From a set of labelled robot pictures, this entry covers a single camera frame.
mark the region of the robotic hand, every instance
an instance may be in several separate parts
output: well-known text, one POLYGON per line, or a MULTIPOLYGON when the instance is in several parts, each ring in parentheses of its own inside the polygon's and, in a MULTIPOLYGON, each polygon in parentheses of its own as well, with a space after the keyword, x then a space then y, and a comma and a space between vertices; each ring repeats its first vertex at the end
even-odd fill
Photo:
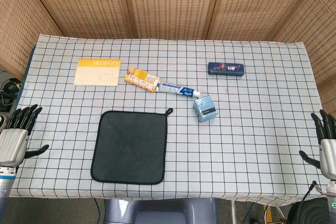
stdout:
POLYGON ((45 152, 49 145, 36 151, 26 151, 28 136, 32 133, 37 115, 42 108, 37 104, 16 110, 8 121, 7 129, 0 134, 0 166, 17 167, 25 158, 45 152))
POLYGON ((332 115, 320 110, 323 124, 319 117, 311 114, 316 126, 317 139, 320 146, 320 161, 308 157, 304 151, 299 151, 300 156, 308 164, 321 169, 322 174, 330 179, 327 186, 327 193, 315 184, 315 189, 322 195, 328 197, 329 213, 331 223, 336 223, 336 119, 332 115))

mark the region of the light blue box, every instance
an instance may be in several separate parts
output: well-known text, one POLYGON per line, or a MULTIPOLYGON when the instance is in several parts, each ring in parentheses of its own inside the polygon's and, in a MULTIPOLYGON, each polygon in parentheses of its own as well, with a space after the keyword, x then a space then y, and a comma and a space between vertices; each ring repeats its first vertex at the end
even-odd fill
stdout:
POLYGON ((193 108, 196 111, 199 122, 204 122, 216 117, 218 114, 210 95, 195 100, 193 108))

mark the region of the cardboard card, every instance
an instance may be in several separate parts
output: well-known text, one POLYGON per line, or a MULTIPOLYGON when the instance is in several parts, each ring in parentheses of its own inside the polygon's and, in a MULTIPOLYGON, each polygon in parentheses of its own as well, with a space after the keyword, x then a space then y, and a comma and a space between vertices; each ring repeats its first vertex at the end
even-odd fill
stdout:
POLYGON ((117 86, 120 59, 80 59, 75 85, 117 86))

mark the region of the table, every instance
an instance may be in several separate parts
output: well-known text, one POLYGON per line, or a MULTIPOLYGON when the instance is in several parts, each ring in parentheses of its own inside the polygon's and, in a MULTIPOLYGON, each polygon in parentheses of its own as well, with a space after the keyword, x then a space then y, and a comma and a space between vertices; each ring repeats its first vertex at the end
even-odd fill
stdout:
MULTIPOLYGON (((272 206, 300 200, 312 180, 328 181, 299 150, 319 158, 311 112, 321 109, 303 43, 212 40, 78 39, 40 35, 18 107, 43 107, 12 197, 168 199, 218 197, 272 206), (75 86, 80 58, 120 58, 117 87, 75 86), (242 77, 210 76, 208 62, 243 63, 242 77), (219 114, 198 123, 193 98, 149 93, 124 81, 132 66, 209 94, 219 114), (100 115, 108 110, 164 113, 164 181, 99 183, 90 166, 100 115)), ((311 197, 317 197, 313 191, 311 197)))

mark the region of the toothpaste cap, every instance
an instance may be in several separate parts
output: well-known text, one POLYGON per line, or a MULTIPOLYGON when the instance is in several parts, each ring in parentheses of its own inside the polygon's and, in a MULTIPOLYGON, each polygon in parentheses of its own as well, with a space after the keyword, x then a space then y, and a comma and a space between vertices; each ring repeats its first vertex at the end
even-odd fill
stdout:
POLYGON ((196 91, 196 90, 194 90, 193 97, 197 97, 197 98, 199 98, 200 96, 201 96, 201 93, 198 92, 198 91, 196 91))

